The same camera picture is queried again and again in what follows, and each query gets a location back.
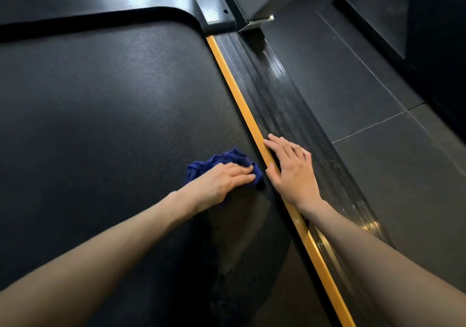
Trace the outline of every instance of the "person's left hand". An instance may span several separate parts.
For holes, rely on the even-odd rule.
[[[235,187],[254,181],[253,166],[217,164],[202,176],[179,189],[184,198],[194,201],[195,214],[223,202]]]

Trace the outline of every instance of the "blue cloth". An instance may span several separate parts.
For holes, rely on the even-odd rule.
[[[262,182],[264,176],[262,175],[262,171],[259,169],[259,166],[256,165],[255,162],[251,161],[251,159],[249,159],[246,154],[242,153],[237,148],[234,148],[229,152],[214,155],[207,161],[193,162],[191,165],[188,166],[183,185],[185,185],[186,183],[190,183],[192,180],[206,173],[217,164],[229,164],[230,162],[244,167],[248,167],[250,165],[254,166],[253,171],[251,173],[256,175],[256,178],[252,183],[248,183],[246,186],[255,186],[258,183]]]

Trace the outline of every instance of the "bare skin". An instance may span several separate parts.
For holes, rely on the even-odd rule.
[[[336,212],[319,194],[311,154],[272,134],[280,161],[266,173],[283,198],[322,231],[394,326],[465,326],[466,295]]]
[[[39,267],[0,292],[0,326],[76,326],[170,230],[250,183],[253,167],[219,164],[138,215]]]

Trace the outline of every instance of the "yellow strip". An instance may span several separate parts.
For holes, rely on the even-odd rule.
[[[222,74],[228,86],[230,87],[230,91],[233,94],[233,97],[236,100],[238,107],[240,108],[243,118],[245,119],[246,124],[248,125],[249,131],[251,132],[254,141],[256,142],[256,145],[259,148],[262,157],[264,158],[265,163],[273,163],[276,166],[275,161],[272,158],[268,148],[264,145],[264,139],[262,137],[262,134],[260,133],[259,127],[257,126],[257,123],[254,120],[251,111],[249,110],[248,104],[246,104],[246,101],[244,100],[244,97],[241,94],[241,91],[238,85],[236,84],[233,75],[231,74],[230,68],[228,67],[225,59],[223,58],[223,55],[217,45],[217,42],[215,41],[213,36],[207,37],[207,42],[209,43],[209,46],[212,49],[213,55],[217,60],[218,66],[220,67],[220,70],[222,71]],[[309,232],[301,214],[293,205],[285,201],[284,203],[289,215],[291,216],[291,219],[293,219],[293,223],[296,229],[298,230],[299,236],[301,237],[301,240],[304,243],[306,251],[308,252],[309,257],[311,258],[312,264],[316,268],[316,271],[319,275],[320,280],[322,281],[325,291],[329,295],[330,301],[336,311],[336,314],[338,315],[338,318],[340,319],[342,326],[356,327],[350,315],[350,312],[348,311],[348,308],[346,307],[345,302],[343,301],[343,298],[341,297],[341,294],[338,291],[338,288],[336,287],[336,284],[330,274],[330,271],[327,268],[327,265],[325,264],[322,255],[319,252],[316,242],[312,238],[311,233]]]

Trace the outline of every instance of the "person's right arm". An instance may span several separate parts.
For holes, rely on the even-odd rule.
[[[280,161],[266,173],[287,202],[311,221],[352,269],[395,326],[466,326],[466,295],[359,228],[322,200],[311,154],[269,135],[265,145]]]

